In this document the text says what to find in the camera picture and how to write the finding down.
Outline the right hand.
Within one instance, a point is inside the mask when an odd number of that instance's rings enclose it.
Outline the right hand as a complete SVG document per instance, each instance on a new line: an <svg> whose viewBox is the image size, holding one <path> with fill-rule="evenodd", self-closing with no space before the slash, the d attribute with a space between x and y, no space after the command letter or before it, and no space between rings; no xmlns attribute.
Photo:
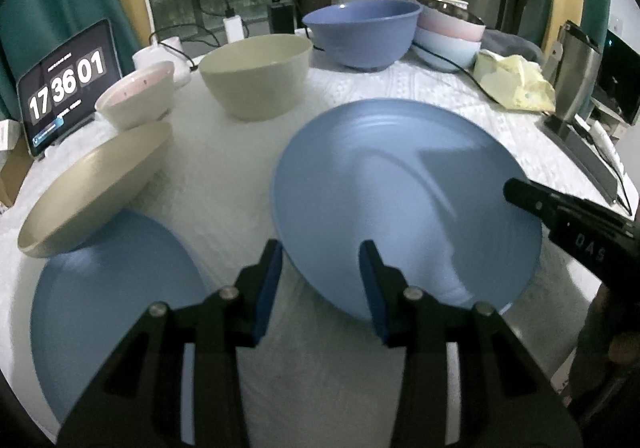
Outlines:
<svg viewBox="0 0 640 448"><path fill-rule="evenodd" d="M599 287L570 366L570 411L582 423L639 409L639 306Z"/></svg>

